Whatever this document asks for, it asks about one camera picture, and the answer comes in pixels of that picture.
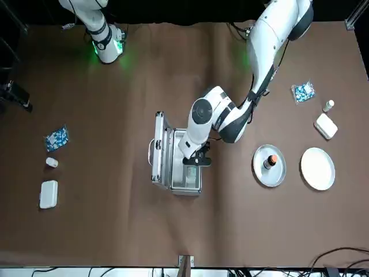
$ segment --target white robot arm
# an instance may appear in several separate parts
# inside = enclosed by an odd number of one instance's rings
[[[275,73],[273,62],[276,53],[287,39],[301,37],[308,30],[313,16],[310,0],[270,1],[248,36],[247,53],[255,77],[251,91],[240,107],[236,107],[220,87],[196,100],[190,111],[188,128],[178,145],[186,159],[203,147],[211,128],[218,131],[226,143],[240,139]]]
[[[123,53],[125,33],[116,26],[107,24],[100,11],[108,4],[108,0],[59,0],[59,3],[85,24],[102,63],[114,62]]]

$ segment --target metal tray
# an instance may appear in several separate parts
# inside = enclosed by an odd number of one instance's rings
[[[278,162],[268,170],[263,163],[270,155],[277,155]],[[256,150],[253,168],[259,181],[270,188],[279,186],[286,176],[286,161],[283,154],[277,147],[271,144],[264,144]]]

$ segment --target case lid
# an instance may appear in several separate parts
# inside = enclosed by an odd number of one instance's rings
[[[155,138],[152,145],[152,174],[154,184],[170,187],[172,159],[172,129],[164,113],[158,111],[155,116]]]

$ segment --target white container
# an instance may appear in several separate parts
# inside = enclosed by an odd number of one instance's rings
[[[314,126],[327,140],[330,140],[338,130],[337,125],[326,114],[321,114],[314,122]]]
[[[333,100],[329,100],[326,104],[325,107],[323,108],[323,111],[326,113],[328,112],[332,107],[334,106],[334,101]]]
[[[51,166],[51,167],[54,167],[55,168],[55,167],[58,166],[59,162],[57,160],[49,157],[49,158],[46,159],[46,164],[48,166]]]
[[[40,209],[55,207],[58,201],[58,182],[46,181],[41,184]]]

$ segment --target white bottle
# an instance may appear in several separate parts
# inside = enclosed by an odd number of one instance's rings
[[[323,112],[328,112],[332,107],[334,106],[334,101],[333,100],[329,100],[326,104],[325,107],[323,108]]]
[[[51,166],[51,167],[57,167],[59,162],[57,160],[49,157],[49,158],[46,159],[46,164],[48,166]]]

